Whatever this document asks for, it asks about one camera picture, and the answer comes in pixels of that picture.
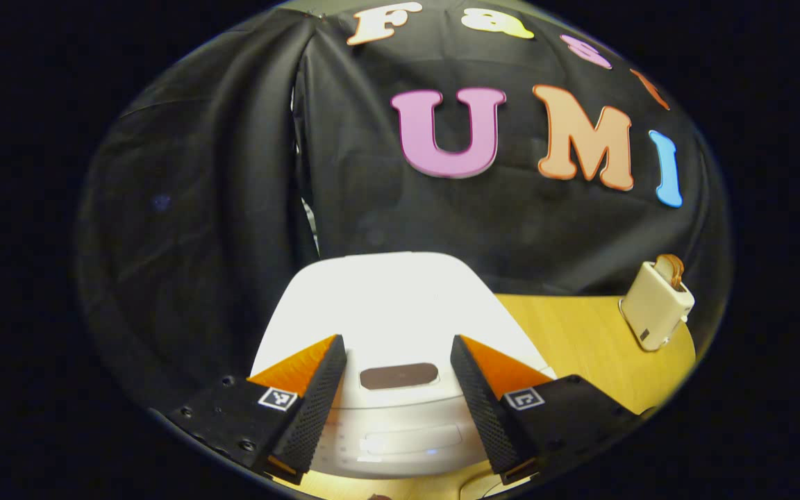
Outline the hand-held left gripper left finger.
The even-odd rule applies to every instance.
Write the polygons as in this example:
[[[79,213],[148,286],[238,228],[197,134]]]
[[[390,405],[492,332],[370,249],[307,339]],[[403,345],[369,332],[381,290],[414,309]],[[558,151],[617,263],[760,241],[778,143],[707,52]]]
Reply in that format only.
[[[222,376],[166,419],[217,458],[298,485],[311,468],[346,363],[342,336],[331,335],[254,376]]]

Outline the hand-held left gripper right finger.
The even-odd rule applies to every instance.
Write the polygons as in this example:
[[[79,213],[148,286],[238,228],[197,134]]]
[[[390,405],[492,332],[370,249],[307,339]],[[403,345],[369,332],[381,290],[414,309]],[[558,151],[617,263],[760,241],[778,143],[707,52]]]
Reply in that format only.
[[[553,379],[457,335],[451,366],[493,474],[549,480],[602,453],[644,417],[578,374]]]

